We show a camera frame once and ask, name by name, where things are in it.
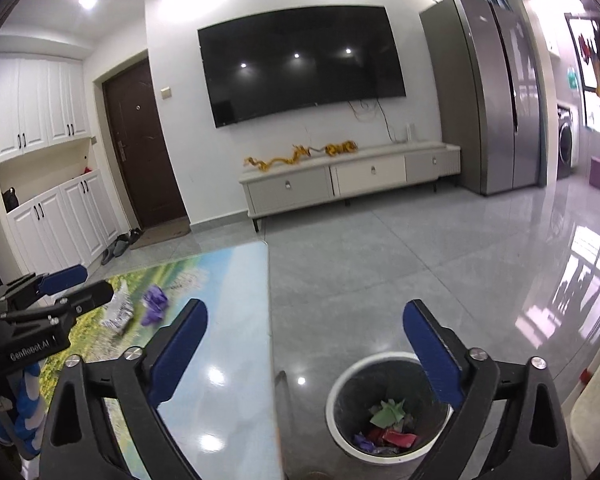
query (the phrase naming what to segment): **tv stand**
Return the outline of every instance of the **tv stand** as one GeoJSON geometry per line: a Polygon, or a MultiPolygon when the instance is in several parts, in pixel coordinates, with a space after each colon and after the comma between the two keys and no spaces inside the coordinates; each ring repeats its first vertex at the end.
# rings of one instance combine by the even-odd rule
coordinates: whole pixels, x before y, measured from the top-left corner
{"type": "Polygon", "coordinates": [[[423,140],[363,148],[334,157],[312,156],[266,172],[245,171],[238,181],[258,232],[258,219],[265,216],[343,199],[349,206],[349,199],[355,196],[435,182],[441,176],[459,173],[459,146],[423,140]]]}

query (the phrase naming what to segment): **white bin rim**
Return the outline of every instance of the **white bin rim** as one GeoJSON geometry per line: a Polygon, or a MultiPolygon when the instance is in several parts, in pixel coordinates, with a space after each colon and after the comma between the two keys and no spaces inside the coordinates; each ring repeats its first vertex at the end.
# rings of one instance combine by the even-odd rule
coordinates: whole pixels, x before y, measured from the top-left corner
{"type": "Polygon", "coordinates": [[[404,455],[398,456],[374,456],[364,453],[360,451],[357,447],[352,446],[341,434],[336,426],[336,421],[333,416],[333,410],[336,403],[336,398],[338,394],[342,390],[342,387],[346,384],[346,382],[352,378],[355,374],[357,374],[360,370],[367,368],[369,365],[382,363],[385,361],[411,361],[412,363],[420,364],[420,360],[418,356],[413,352],[382,352],[379,354],[370,355],[369,357],[365,357],[361,359],[357,363],[352,364],[349,368],[347,368],[344,373],[338,377],[333,386],[331,387],[331,391],[329,392],[329,396],[327,397],[327,405],[325,408],[325,414],[327,418],[327,427],[329,428],[329,432],[333,437],[334,441],[340,448],[347,453],[348,455],[362,460],[363,462],[367,462],[370,464],[376,465],[395,465],[401,464],[405,462],[410,462],[411,460],[416,460],[429,452],[429,449],[433,447],[436,443],[436,440],[442,433],[442,430],[445,429],[446,424],[451,418],[453,413],[453,409],[451,406],[447,406],[446,418],[445,422],[440,428],[440,431],[424,446],[413,451],[412,453],[407,453],[404,455]]]}

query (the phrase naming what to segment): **trash can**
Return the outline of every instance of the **trash can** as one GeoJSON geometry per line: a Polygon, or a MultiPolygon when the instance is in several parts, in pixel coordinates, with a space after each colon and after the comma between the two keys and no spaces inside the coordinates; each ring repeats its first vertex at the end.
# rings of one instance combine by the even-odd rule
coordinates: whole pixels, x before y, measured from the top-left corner
{"type": "Polygon", "coordinates": [[[383,352],[358,361],[335,382],[326,405],[327,426],[334,441],[348,455],[377,465],[409,462],[426,454],[451,417],[448,404],[439,402],[416,354],[383,352]],[[409,449],[391,456],[363,451],[354,435],[368,428],[369,409],[382,400],[404,401],[413,416],[417,438],[409,449]]]}

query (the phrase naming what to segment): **washing machine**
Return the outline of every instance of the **washing machine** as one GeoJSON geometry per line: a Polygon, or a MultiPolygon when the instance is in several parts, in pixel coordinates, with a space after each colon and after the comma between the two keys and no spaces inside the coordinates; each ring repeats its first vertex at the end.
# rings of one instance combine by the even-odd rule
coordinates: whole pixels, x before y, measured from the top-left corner
{"type": "Polygon", "coordinates": [[[571,110],[558,106],[558,179],[571,174],[573,155],[573,117],[571,110]]]}

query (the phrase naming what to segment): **purple stool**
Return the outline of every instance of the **purple stool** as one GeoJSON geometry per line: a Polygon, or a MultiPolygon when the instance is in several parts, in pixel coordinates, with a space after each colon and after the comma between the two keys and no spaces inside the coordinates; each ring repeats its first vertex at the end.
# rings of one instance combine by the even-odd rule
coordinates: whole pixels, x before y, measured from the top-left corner
{"type": "Polygon", "coordinates": [[[589,171],[589,185],[600,189],[600,158],[591,157],[591,170],[589,171]]]}

